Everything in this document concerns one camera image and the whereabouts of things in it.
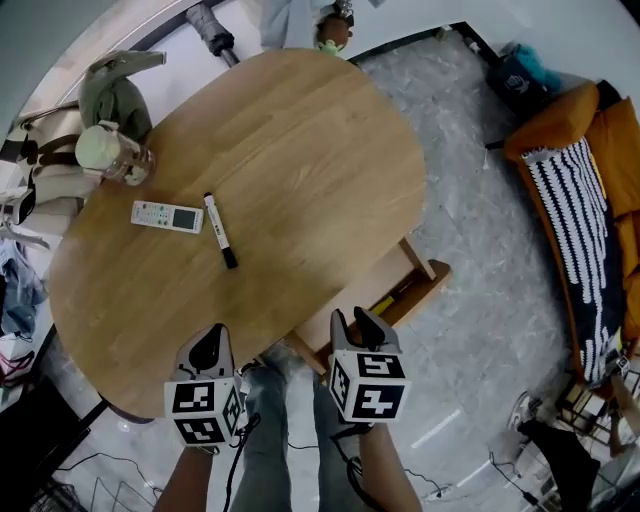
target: striped blanket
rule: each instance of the striped blanket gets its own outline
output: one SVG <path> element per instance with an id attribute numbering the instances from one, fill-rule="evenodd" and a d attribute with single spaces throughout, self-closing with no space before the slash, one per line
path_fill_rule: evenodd
<path id="1" fill-rule="evenodd" d="M 586 139 L 522 156 L 553 227 L 588 385 L 605 377 L 624 316 L 620 247 Z"/>

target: floor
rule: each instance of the floor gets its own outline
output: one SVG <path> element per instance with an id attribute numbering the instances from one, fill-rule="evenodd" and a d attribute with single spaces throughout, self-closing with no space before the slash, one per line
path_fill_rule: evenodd
<path id="1" fill-rule="evenodd" d="M 489 451 L 500 461 L 517 455 L 521 439 L 504 428 L 513 402 L 527 389 L 553 401 L 565 380 L 568 336 L 555 266 L 524 187 L 499 151 L 484 150 L 485 142 L 508 135 L 515 120 L 457 34 L 359 64 L 424 146 L 428 186 L 411 237 L 425 257 L 453 269 L 449 284 L 399 329 L 413 389 L 402 421 L 392 427 L 396 446 L 406 468 L 454 486 L 446 498 L 429 502 L 433 486 L 411 477 L 425 510 L 524 510 L 520 494 L 488 464 Z M 44 366 L 78 414 L 97 403 L 57 340 Z M 311 371 L 293 364 L 292 380 L 290 442 L 314 444 Z M 170 427 L 166 420 L 130 424 L 107 411 L 67 461 L 96 451 L 135 459 L 146 483 L 132 463 L 103 456 L 56 476 L 75 486 L 87 509 L 151 510 L 151 487 L 166 484 L 181 451 Z M 215 460 L 208 510 L 222 508 L 232 456 L 227 448 Z M 317 452 L 292 449 L 288 460 L 293 510 L 316 510 Z"/>

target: black marker cap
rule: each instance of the black marker cap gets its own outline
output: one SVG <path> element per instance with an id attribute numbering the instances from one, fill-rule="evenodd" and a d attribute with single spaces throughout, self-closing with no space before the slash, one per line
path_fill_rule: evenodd
<path id="1" fill-rule="evenodd" d="M 222 255 L 224 256 L 224 262 L 227 264 L 228 269 L 236 268 L 238 266 L 238 262 L 236 261 L 236 257 L 233 255 L 231 247 L 222 249 Z"/>

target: wooden table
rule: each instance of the wooden table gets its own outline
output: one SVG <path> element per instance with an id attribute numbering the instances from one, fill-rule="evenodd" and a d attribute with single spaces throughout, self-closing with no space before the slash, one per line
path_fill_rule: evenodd
<path id="1" fill-rule="evenodd" d="M 352 64 L 313 50 L 253 57 L 153 129 L 153 179 L 105 181 L 51 266 L 60 339 L 118 408 L 163 415 L 176 352 L 215 322 L 236 366 L 365 272 L 419 220 L 422 149 Z M 136 199 L 203 207 L 211 191 L 238 268 L 200 235 L 129 222 Z"/>

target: black and white marker cube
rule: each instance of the black and white marker cube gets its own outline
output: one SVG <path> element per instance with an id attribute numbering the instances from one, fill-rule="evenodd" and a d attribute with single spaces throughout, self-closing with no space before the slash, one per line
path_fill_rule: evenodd
<path id="1" fill-rule="evenodd" d="M 242 412 L 233 377 L 165 382 L 164 408 L 187 446 L 231 442 Z"/>
<path id="2" fill-rule="evenodd" d="M 402 354 L 336 350 L 329 389 L 349 422 L 388 423 L 400 418 L 411 381 Z"/>

